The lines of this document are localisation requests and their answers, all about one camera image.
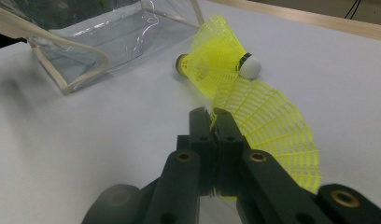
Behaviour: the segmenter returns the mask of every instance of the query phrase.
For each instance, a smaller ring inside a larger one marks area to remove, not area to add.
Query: bolt hole
[[[191,160],[191,154],[188,152],[183,152],[183,153],[176,155],[176,159],[178,161],[190,161]]]
[[[252,161],[263,162],[267,161],[267,157],[260,152],[253,152],[249,155]]]
[[[112,206],[122,206],[130,201],[130,195],[127,191],[121,190],[114,192],[109,199]]]
[[[174,216],[172,213],[164,213],[161,215],[161,224],[175,224],[176,223],[176,216]]]
[[[347,191],[333,190],[331,196],[337,203],[343,206],[351,208],[360,206],[360,201]]]
[[[316,221],[306,213],[298,213],[296,215],[296,219],[298,220],[299,223],[301,224],[315,224]]]

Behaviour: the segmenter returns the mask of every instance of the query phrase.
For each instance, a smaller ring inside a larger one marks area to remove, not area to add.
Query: black cable
[[[360,3],[361,3],[361,0],[359,0],[359,3],[357,4],[356,9],[354,9],[353,15],[351,15],[350,17],[351,20],[353,19],[354,14],[356,14],[356,11],[359,8]]]
[[[356,0],[353,4],[353,6],[351,7],[350,10],[348,10],[347,14],[345,15],[345,19],[347,18],[348,14],[350,14],[351,10],[353,10],[353,7],[359,2],[359,0]]]

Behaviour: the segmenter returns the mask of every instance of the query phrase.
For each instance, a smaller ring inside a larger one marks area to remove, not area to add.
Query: plastic shuttlecock
[[[320,176],[313,135],[282,93],[261,81],[238,79],[219,85],[213,107],[233,114],[251,148],[269,152],[301,187],[317,191]]]
[[[214,97],[221,80],[252,80],[261,71],[261,63],[244,50],[222,16],[214,16],[200,27],[191,53],[176,58],[173,66],[208,98]]]

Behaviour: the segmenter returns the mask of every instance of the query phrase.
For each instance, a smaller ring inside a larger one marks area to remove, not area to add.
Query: white tabletop
[[[297,105],[315,136],[323,183],[381,207],[381,41],[202,2],[262,64],[261,80]],[[0,223],[80,223],[102,190],[157,178],[188,113],[208,101],[175,77],[174,55],[63,96],[30,48],[0,49]],[[240,223],[233,203],[202,199],[200,223]]]

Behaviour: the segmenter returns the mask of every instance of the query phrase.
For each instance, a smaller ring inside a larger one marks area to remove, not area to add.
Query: transparent plastic box
[[[0,0],[0,33],[25,37],[63,93],[194,35],[197,0]]]

